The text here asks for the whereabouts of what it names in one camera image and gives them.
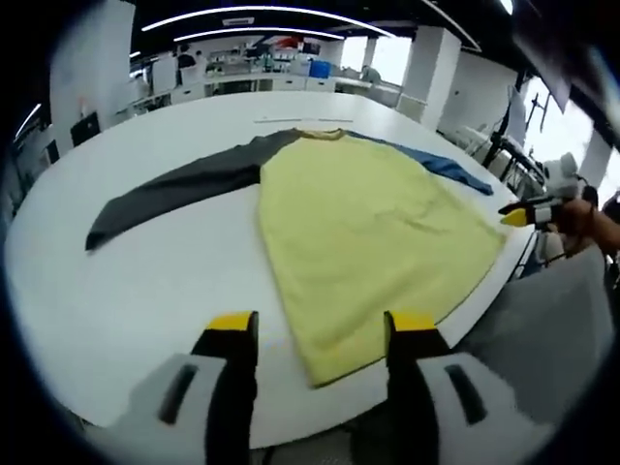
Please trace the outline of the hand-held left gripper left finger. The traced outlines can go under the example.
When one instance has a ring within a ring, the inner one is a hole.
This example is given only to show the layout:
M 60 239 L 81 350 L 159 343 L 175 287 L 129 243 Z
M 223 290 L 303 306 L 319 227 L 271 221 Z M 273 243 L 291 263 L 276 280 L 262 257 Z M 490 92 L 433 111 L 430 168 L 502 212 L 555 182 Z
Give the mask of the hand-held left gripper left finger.
M 111 428 L 119 464 L 247 464 L 257 398 L 259 315 L 215 317 L 188 354 L 175 354 L 133 390 Z

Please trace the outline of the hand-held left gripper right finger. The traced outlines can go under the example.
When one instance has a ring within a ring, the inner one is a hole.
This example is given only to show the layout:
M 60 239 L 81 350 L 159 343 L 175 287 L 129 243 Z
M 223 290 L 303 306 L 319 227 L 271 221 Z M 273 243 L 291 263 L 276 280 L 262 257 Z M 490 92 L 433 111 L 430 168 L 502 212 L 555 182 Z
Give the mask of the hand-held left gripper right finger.
M 510 385 L 451 353 L 427 317 L 385 313 L 387 403 L 397 464 L 522 464 L 528 419 Z

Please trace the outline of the person's right hand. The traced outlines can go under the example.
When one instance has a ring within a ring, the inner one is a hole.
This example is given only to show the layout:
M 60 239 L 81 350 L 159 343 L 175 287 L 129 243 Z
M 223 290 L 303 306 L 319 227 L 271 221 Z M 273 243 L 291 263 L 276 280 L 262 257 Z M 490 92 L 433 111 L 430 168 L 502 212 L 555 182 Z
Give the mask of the person's right hand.
M 590 235 L 598 208 L 583 199 L 563 202 L 556 209 L 555 225 L 560 233 L 575 237 Z

